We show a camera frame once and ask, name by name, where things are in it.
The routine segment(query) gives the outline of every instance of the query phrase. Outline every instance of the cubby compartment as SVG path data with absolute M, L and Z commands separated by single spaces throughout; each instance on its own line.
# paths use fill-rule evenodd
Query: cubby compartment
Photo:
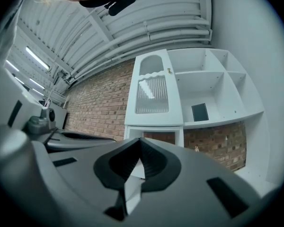
M 225 71 L 217 58 L 208 49 L 181 49 L 168 51 L 176 74 L 191 71 Z
M 249 75 L 238 79 L 238 75 L 230 73 L 238 93 L 242 99 L 247 115 L 253 115 L 264 111 L 260 95 Z
M 245 115 L 242 100 L 224 72 L 195 71 L 176 74 L 185 126 L 210 127 Z M 192 106 L 205 104 L 208 120 L 195 121 Z
M 124 139 L 151 138 L 173 143 L 176 146 L 184 147 L 183 127 L 139 127 L 126 126 Z
M 210 49 L 210 51 L 227 71 L 246 73 L 242 65 L 229 51 L 218 49 Z

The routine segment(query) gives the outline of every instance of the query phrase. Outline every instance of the brick wall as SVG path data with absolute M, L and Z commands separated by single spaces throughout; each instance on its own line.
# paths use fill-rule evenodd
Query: brick wall
M 123 140 L 133 65 L 127 61 L 70 89 L 65 129 Z
M 212 128 L 184 130 L 184 146 L 214 158 L 232 171 L 246 162 L 246 133 L 243 122 Z

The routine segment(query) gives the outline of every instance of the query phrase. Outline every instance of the white shelving unit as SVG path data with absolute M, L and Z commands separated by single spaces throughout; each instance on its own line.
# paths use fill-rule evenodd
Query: white shelving unit
M 198 104 L 205 104 L 208 120 L 194 121 L 192 106 Z M 136 58 L 124 138 L 142 137 L 145 127 L 156 132 L 212 127 L 263 111 L 255 85 L 229 51 L 160 50 Z

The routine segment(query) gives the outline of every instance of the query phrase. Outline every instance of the cabinet door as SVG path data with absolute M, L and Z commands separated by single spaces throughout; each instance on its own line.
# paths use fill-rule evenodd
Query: cabinet door
M 183 125 L 175 74 L 167 53 L 136 57 L 125 117 L 126 125 Z

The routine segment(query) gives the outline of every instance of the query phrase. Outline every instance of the white wall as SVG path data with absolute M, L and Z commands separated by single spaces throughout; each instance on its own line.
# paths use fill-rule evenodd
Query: white wall
M 280 184 L 284 179 L 284 26 L 266 0 L 212 0 L 212 5 L 212 44 L 238 59 L 261 96 L 267 139 L 253 142 L 268 150 L 266 181 Z M 260 152 L 254 158 L 261 160 Z

